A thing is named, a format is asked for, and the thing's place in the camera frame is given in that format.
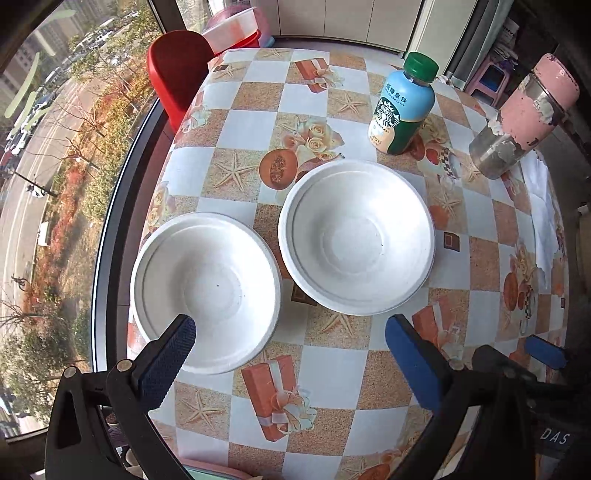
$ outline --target red foliage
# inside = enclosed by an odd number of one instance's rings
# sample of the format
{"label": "red foliage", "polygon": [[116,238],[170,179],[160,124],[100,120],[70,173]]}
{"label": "red foliage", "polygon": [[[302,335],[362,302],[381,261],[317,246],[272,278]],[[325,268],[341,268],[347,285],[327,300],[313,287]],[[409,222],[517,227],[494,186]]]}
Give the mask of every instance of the red foliage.
{"label": "red foliage", "polygon": [[40,255],[35,266],[35,278],[22,301],[24,312],[31,312],[43,301],[47,287],[56,285],[60,275],[59,264],[68,246],[69,235],[78,207],[78,198],[84,186],[85,171],[81,164],[72,164],[66,171],[66,182],[57,197],[56,224],[51,229],[49,247]]}

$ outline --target plastic bottle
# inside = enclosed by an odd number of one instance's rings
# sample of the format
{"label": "plastic bottle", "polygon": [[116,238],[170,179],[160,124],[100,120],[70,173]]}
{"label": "plastic bottle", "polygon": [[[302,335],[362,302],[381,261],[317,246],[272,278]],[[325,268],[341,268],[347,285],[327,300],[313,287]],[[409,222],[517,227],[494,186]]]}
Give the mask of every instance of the plastic bottle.
{"label": "plastic bottle", "polygon": [[369,140],[375,148],[392,155],[406,150],[435,103],[429,84],[438,69],[432,59],[413,51],[404,62],[404,70],[388,75],[369,123]]}

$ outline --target window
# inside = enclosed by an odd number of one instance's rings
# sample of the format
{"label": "window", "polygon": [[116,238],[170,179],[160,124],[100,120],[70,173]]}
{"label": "window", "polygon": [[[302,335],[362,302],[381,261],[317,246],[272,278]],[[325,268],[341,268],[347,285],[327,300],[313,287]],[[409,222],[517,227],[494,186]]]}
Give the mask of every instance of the window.
{"label": "window", "polygon": [[105,213],[155,101],[146,0],[65,0],[0,84],[0,429],[47,425],[62,371],[90,363],[90,302]]}
{"label": "window", "polygon": [[205,30],[212,15],[223,9],[223,3],[224,0],[177,0],[185,26],[198,33]]}

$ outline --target pink lid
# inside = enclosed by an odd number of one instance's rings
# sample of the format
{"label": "pink lid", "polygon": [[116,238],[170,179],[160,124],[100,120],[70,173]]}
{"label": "pink lid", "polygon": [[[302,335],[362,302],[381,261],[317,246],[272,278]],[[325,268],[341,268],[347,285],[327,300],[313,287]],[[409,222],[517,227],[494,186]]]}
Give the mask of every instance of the pink lid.
{"label": "pink lid", "polygon": [[547,53],[534,67],[534,73],[554,100],[568,110],[579,98],[579,85],[554,55]]}

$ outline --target starbucks logo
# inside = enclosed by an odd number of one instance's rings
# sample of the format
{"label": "starbucks logo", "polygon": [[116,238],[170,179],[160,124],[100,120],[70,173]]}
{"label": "starbucks logo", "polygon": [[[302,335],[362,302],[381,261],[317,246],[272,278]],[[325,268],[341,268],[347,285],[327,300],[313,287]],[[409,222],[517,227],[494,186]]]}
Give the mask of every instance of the starbucks logo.
{"label": "starbucks logo", "polygon": [[386,97],[378,100],[374,118],[383,128],[397,127],[400,123],[400,113],[398,113],[394,104]]}

